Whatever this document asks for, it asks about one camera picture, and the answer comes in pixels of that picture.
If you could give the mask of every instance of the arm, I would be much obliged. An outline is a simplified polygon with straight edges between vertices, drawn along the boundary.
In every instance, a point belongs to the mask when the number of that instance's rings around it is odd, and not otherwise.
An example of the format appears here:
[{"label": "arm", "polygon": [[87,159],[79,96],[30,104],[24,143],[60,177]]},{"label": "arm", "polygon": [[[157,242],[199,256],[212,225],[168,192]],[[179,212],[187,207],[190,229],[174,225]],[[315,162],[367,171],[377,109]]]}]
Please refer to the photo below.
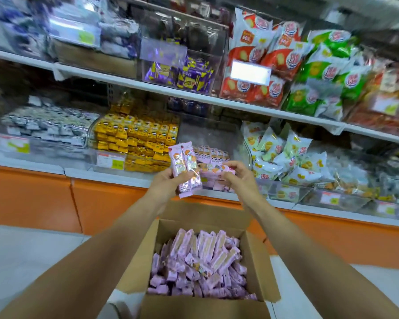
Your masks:
[{"label": "arm", "polygon": [[128,267],[153,220],[178,184],[157,174],[148,192],[108,229],[93,236],[43,273],[0,313],[0,319],[96,318]]},{"label": "arm", "polygon": [[258,220],[305,295],[323,318],[399,319],[399,308],[349,264],[314,242],[264,199],[242,163],[224,179]]}]

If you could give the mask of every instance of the floor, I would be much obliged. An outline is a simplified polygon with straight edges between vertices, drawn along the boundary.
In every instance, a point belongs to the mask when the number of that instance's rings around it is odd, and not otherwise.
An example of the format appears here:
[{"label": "floor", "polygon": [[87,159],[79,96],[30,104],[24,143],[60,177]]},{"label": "floor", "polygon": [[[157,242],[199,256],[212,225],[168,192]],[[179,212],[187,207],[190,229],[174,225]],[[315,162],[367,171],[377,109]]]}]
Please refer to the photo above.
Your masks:
[{"label": "floor", "polygon": [[[0,226],[0,300],[24,289],[87,239],[82,235]],[[272,318],[321,318],[282,260],[271,257],[271,262],[282,296],[273,304]],[[399,306],[399,270],[363,265],[354,267]],[[124,298],[118,293],[112,297]]]}]

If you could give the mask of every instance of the price tag holder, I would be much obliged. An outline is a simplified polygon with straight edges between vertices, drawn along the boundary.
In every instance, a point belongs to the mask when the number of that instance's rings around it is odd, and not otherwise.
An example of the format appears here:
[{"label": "price tag holder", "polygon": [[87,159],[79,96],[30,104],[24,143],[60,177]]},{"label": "price tag holder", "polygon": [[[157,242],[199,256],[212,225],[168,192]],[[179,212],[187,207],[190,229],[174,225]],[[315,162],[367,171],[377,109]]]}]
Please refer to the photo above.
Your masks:
[{"label": "price tag holder", "polygon": [[9,152],[30,153],[30,140],[17,136],[0,135],[0,148]]},{"label": "price tag holder", "polygon": [[234,60],[232,62],[230,77],[233,80],[269,86],[271,82],[271,71],[272,69],[269,67]]},{"label": "price tag holder", "polygon": [[377,212],[380,214],[387,214],[390,216],[395,216],[396,204],[390,202],[379,202],[377,207]]},{"label": "price tag holder", "polygon": [[96,166],[123,170],[124,169],[125,154],[112,154],[109,152],[98,152]]},{"label": "price tag holder", "polygon": [[321,204],[338,206],[338,204],[340,203],[340,197],[340,193],[328,193],[326,191],[323,191],[321,196]]}]

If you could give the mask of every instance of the forearm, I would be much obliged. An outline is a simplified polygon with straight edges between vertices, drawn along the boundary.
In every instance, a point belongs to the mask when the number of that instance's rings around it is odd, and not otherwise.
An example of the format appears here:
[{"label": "forearm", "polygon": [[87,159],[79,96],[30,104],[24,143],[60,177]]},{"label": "forearm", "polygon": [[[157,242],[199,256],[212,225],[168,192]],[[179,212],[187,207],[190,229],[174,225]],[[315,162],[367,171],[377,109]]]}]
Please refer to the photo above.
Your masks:
[{"label": "forearm", "polygon": [[43,273],[0,313],[0,319],[96,318],[158,208],[139,199],[113,226]]},{"label": "forearm", "polygon": [[266,200],[260,200],[253,210],[272,246],[323,318],[399,318],[399,308],[376,286]]}]

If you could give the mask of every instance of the left hand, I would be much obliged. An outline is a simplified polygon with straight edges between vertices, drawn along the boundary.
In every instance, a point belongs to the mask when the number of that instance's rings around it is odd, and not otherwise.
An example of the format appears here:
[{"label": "left hand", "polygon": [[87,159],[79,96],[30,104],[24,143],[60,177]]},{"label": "left hand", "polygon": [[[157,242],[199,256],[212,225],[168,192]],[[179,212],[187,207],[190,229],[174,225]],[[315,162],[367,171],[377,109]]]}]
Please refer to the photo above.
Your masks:
[{"label": "left hand", "polygon": [[165,207],[165,204],[176,195],[177,186],[194,176],[195,172],[189,171],[173,178],[173,171],[170,168],[165,169],[154,177],[144,198],[153,202],[162,212],[164,208],[161,207]]}]

